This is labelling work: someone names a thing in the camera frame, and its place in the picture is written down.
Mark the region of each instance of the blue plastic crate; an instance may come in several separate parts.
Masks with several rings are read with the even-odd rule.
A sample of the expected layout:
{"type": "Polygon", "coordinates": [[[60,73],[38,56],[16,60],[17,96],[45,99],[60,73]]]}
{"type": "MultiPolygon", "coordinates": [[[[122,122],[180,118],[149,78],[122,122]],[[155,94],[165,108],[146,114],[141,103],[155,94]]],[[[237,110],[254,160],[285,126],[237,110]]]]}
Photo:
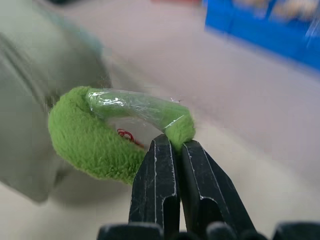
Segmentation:
{"type": "Polygon", "coordinates": [[[310,22],[271,18],[275,3],[257,17],[253,9],[239,8],[232,0],[208,0],[205,24],[320,70],[320,38],[306,36],[310,22]]]}

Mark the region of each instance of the fuzzy green fabric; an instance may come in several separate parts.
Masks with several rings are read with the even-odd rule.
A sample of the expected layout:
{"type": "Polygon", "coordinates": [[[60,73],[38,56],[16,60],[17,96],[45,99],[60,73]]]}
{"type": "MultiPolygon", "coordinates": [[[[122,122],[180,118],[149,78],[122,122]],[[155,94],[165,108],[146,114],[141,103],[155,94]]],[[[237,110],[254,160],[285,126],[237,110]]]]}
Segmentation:
{"type": "MultiPolygon", "coordinates": [[[[97,101],[97,98],[89,97],[95,92],[99,92],[99,89],[74,88],[62,96],[54,106],[48,120],[53,147],[62,158],[95,178],[111,178],[132,184],[145,153],[134,143],[119,136],[101,118],[128,116],[130,111],[125,107],[105,106],[101,101],[97,101]]],[[[191,140],[195,135],[194,122],[189,110],[177,103],[142,94],[108,94],[102,98],[123,98],[131,103],[139,102],[140,106],[143,102],[148,103],[148,107],[145,108],[146,111],[151,111],[148,116],[159,120],[164,133],[178,151],[184,142],[191,140]],[[177,116],[180,118],[169,125],[177,116]]]]}

